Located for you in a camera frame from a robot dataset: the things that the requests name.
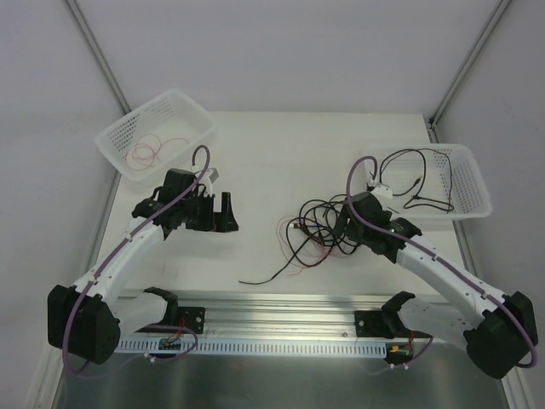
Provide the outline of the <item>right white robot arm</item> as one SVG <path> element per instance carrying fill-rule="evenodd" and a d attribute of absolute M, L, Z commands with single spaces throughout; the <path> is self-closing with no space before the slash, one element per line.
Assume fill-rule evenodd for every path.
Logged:
<path fill-rule="evenodd" d="M 538 362 L 533 304 L 485 283 L 440 254 L 421 229 L 393 218 L 370 192 L 347 196 L 336 228 L 358 245 L 399 265 L 433 287 L 453 307 L 433 308 L 409 292 L 383 305 L 382 326 L 399 337 L 418 331 L 458 347 L 487 376 L 505 377 L 515 367 Z"/>

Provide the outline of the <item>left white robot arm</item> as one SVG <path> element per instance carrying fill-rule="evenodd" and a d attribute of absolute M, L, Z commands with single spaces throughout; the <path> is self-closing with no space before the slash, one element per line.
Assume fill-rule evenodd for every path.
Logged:
<path fill-rule="evenodd" d="M 146 288 L 118 308 L 119 295 L 146 254 L 179 227 L 196 232 L 233 233 L 238 224 L 231 194 L 221 195 L 214 209 L 215 168 L 197 174 L 168 170 L 163 185 L 138 203 L 121 242 L 102 261 L 70 286 L 56 285 L 47 298 L 47 336 L 50 346 L 89 363 L 103 364 L 121 337 L 153 326 L 179 331 L 186 323 L 171 291 Z"/>

